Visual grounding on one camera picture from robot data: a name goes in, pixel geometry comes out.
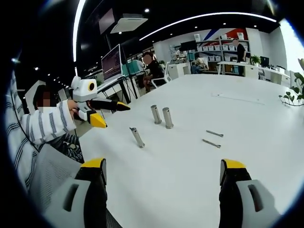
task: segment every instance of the striped shirt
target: striped shirt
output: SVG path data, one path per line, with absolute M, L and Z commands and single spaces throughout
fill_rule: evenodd
M 76 128 L 67 100 L 58 103 L 51 113 L 44 114 L 36 110 L 33 114 L 24 114 L 14 74 L 6 93 L 5 125 L 9 154 L 26 189 L 29 189 L 35 171 L 36 155 L 42 145 Z

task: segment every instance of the metal cylinder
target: metal cylinder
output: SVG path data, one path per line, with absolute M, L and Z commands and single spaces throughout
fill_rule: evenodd
M 163 113 L 163 117 L 165 118 L 166 128 L 171 129 L 174 125 L 172 123 L 169 108 L 163 108 L 162 113 Z
M 153 117 L 154 117 L 154 123 L 155 124 L 160 124 L 162 122 L 162 120 L 160 118 L 160 115 L 158 113 L 158 109 L 157 109 L 156 105 L 152 105 L 151 110 L 152 110 L 152 114 L 153 114 Z
M 134 138 L 137 141 L 137 144 L 138 144 L 139 148 L 143 148 L 144 147 L 144 143 L 143 143 L 141 137 L 139 136 L 136 127 L 130 127 L 130 130 L 132 131 L 132 133 L 134 135 Z

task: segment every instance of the led light strip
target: led light strip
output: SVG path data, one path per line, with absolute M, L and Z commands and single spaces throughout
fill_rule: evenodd
M 155 30 L 154 32 L 140 38 L 139 40 L 143 40 L 145 38 L 147 38 L 148 36 L 156 33 L 156 32 L 159 32 L 165 28 L 168 28 L 172 25 L 176 25 L 178 23 L 181 23 L 181 22 L 184 22 L 184 21 L 187 21 L 187 20 L 191 20 L 191 19 L 195 19 L 195 18 L 201 18 L 201 17 L 207 17 L 207 16 L 214 16 L 214 15 L 227 15 L 227 14 L 237 14 L 237 15 L 247 15 L 247 16 L 252 16 L 252 17 L 257 17 L 257 18 L 263 18 L 263 19 L 266 19 L 266 20 L 269 20 L 269 21 L 272 21 L 272 22 L 276 22 L 276 20 L 272 19 L 272 18 L 268 18 L 268 17 L 264 17 L 264 16 L 261 16 L 261 15 L 258 15 L 258 14 L 254 14 L 254 13 L 242 13 L 242 12 L 220 12 L 220 13 L 207 13 L 207 14 L 201 14 L 201 15 L 197 15 L 197 16 L 194 16 L 194 17 L 190 17 L 190 18 L 186 18 L 186 19 L 183 19 L 183 20 L 179 20 L 179 21 L 176 21 L 172 24 L 169 24 L 169 25 L 166 25 L 162 28 L 159 28 L 158 30 Z
M 78 27 L 80 22 L 80 17 L 82 10 L 84 8 L 86 0 L 79 0 L 79 4 L 77 7 L 75 21 L 74 21 L 74 28 L 73 28 L 73 59 L 76 62 L 76 44 L 77 44 L 77 34 L 78 34 Z

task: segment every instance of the office chair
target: office chair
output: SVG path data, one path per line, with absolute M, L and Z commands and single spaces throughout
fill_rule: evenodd
M 170 82 L 172 79 L 170 78 L 169 76 L 169 63 L 170 62 L 167 62 L 166 63 L 166 69 L 165 69 L 165 73 L 164 73 L 164 77 L 161 77 L 161 78 L 156 78 L 156 79 L 152 79 L 151 80 L 151 83 L 152 85 L 155 87 L 155 88 L 158 88 L 159 86 L 156 85 L 155 82 L 159 81 L 159 80 L 164 80 L 165 83 L 168 83 Z

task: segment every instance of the black ceiling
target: black ceiling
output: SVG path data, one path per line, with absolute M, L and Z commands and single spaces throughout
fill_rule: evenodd
M 125 32 L 121 35 L 110 34 L 110 27 L 105 33 L 112 47 L 118 43 L 125 43 L 127 56 L 136 54 L 152 46 L 152 41 L 165 40 L 173 36 L 194 32 L 196 30 L 223 28 L 257 28 L 264 32 L 271 32 L 278 24 L 250 16 L 221 15 L 193 19 L 166 28 L 152 36 L 139 41 L 139 38 L 165 25 L 212 12 L 250 12 L 280 20 L 283 15 L 274 5 L 274 14 L 266 4 L 266 0 L 86 0 L 79 25 L 77 67 L 81 75 L 85 69 L 100 65 L 100 56 L 109 51 L 105 35 L 99 34 L 98 21 L 111 8 L 118 18 L 123 13 L 139 13 L 148 21 L 137 30 Z M 28 89 L 37 78 L 49 78 L 50 83 L 59 77 L 63 84 L 69 85 L 74 76 L 72 37 L 75 13 L 78 5 L 76 0 L 49 0 L 43 16 L 35 21 L 28 38 L 24 43 L 20 56 L 24 69 L 39 67 L 39 71 L 21 70 L 18 73 L 19 87 Z

